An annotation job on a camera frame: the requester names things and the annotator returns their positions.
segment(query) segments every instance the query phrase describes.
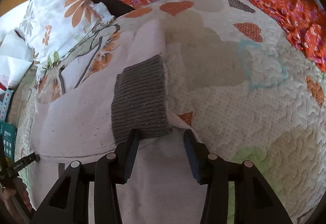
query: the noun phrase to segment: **quilted blanket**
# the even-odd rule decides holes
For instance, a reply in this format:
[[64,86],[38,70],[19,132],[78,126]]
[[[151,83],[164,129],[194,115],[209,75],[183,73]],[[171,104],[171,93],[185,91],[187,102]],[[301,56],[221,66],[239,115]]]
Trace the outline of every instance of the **quilted blanket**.
[[[127,94],[123,84],[140,72],[149,75],[150,68],[158,72],[158,85],[164,80],[160,109],[169,126],[191,127],[225,160],[252,160],[292,221],[303,223],[309,217],[326,190],[325,76],[289,44],[275,20],[248,0],[161,0],[94,30],[97,34],[47,73],[36,99],[32,135],[18,131],[17,142],[31,141],[32,149],[52,162],[98,159],[115,148],[116,134],[123,133],[114,118],[118,95]],[[142,53],[141,43],[144,49],[152,44],[151,52]],[[90,108],[94,104],[102,107]],[[73,126],[76,121],[62,117],[65,109],[67,119],[111,120],[85,119]],[[98,140],[99,131],[106,137]],[[92,144],[84,145],[86,133]],[[62,141],[74,142],[73,149],[56,148]],[[16,146],[17,158],[26,154]],[[231,223],[232,199],[229,208]]]

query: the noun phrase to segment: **pillow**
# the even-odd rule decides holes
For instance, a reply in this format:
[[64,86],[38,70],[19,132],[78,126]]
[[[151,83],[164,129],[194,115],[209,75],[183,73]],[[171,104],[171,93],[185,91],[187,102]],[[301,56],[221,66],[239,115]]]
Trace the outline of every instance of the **pillow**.
[[95,25],[112,20],[103,3],[91,0],[31,0],[20,30],[33,50],[36,79],[41,80],[47,69],[92,35]]

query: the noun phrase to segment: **cardboard box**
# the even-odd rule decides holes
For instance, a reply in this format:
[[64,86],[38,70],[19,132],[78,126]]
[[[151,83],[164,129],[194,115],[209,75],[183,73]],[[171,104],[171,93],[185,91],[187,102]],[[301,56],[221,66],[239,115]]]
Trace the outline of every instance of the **cardboard box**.
[[0,134],[3,138],[4,155],[14,163],[17,128],[10,123],[0,122]]
[[11,90],[7,89],[4,91],[0,89],[0,122],[5,122],[6,120],[12,96],[13,92]]

